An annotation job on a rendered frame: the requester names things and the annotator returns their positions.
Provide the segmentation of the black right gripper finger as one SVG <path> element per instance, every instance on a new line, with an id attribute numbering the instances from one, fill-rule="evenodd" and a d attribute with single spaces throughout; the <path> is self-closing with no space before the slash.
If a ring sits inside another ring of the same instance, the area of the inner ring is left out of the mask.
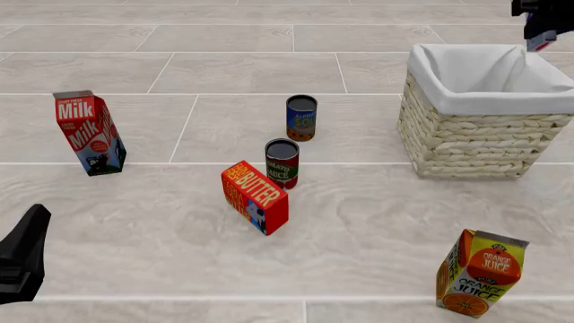
<path id="1" fill-rule="evenodd" d="M 530 15 L 526 18 L 524 39 L 532 39 L 547 31 L 555 31 L 557 35 L 574 31 L 574 18 L 554 18 L 542 15 Z"/>

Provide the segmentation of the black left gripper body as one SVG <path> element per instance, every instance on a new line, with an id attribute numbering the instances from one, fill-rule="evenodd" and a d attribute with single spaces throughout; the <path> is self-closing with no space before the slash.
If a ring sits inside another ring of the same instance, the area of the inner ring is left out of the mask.
<path id="1" fill-rule="evenodd" d="M 0 305 L 33 301 L 44 276 L 42 261 L 22 263 L 0 258 Z"/>

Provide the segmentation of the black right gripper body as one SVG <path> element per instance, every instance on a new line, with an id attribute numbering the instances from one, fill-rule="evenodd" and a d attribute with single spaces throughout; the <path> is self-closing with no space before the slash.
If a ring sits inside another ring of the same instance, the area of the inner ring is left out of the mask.
<path id="1" fill-rule="evenodd" d="M 512 16 L 539 13 L 552 17 L 567 17 L 574 15 L 574 0 L 511 0 L 510 13 Z"/>

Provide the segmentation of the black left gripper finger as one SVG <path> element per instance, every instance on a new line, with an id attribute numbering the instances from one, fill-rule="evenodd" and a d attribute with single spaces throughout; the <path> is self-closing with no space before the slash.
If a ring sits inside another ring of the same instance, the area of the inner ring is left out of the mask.
<path id="1" fill-rule="evenodd" d="M 43 268 L 44 244 L 51 212 L 35 204 L 0 241 L 0 266 Z"/>

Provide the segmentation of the cream cheese box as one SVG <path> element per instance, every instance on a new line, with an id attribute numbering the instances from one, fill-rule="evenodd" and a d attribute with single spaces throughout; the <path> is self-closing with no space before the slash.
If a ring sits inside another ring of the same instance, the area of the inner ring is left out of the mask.
<path id="1" fill-rule="evenodd" d="M 557 40 L 556 31 L 545 31 L 535 37 L 526 40 L 526 49 L 528 52 L 539 52 Z"/>

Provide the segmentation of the white cloth basket liner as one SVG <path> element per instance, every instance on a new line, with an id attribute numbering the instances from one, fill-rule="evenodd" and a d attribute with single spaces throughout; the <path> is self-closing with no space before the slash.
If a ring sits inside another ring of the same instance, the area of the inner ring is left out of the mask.
<path id="1" fill-rule="evenodd" d="M 521 45 L 413 45 L 407 71 L 443 115 L 574 114 L 574 80 Z"/>

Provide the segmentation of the woven cream wicker basket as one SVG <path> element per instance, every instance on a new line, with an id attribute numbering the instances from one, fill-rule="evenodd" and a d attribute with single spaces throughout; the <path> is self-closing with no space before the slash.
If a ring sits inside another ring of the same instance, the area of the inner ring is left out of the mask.
<path id="1" fill-rule="evenodd" d="M 460 116 L 439 113 L 406 69 L 397 120 L 420 177 L 518 178 L 574 114 Z"/>

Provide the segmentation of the red milk carton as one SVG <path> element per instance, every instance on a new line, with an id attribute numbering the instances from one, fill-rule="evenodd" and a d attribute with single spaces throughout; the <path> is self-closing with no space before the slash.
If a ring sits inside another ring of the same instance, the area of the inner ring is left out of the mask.
<path id="1" fill-rule="evenodd" d="M 86 173 L 93 177 L 121 172 L 126 148 L 106 102 L 92 91 L 53 96 L 57 124 Z"/>

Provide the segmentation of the red butter box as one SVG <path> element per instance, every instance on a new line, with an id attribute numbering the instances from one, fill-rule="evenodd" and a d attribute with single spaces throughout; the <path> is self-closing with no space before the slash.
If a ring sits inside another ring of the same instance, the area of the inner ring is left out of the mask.
<path id="1" fill-rule="evenodd" d="M 265 236 L 288 222 L 288 193 L 249 163 L 240 161 L 221 177 L 226 201 Z"/>

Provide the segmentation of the orange juice carton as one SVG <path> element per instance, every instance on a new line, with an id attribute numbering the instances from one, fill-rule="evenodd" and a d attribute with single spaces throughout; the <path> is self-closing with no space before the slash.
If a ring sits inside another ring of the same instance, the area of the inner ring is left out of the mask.
<path id="1" fill-rule="evenodd" d="M 521 278 L 529 242 L 465 229 L 436 274 L 436 306 L 480 318 Z"/>

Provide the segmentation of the blue soup can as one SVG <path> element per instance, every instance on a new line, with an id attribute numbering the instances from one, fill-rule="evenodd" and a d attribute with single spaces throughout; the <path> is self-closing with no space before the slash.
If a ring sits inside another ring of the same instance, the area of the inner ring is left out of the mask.
<path id="1" fill-rule="evenodd" d="M 307 142 L 316 133 L 317 100 L 298 94 L 286 101 L 286 132 L 295 142 Z"/>

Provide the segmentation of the red tomato sauce can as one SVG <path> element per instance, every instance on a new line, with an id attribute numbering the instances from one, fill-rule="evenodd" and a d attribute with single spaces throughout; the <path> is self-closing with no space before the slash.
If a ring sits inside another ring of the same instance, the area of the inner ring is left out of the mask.
<path id="1" fill-rule="evenodd" d="M 265 145 L 266 176 L 279 188 L 295 188 L 299 174 L 300 148 L 291 139 L 273 139 Z"/>

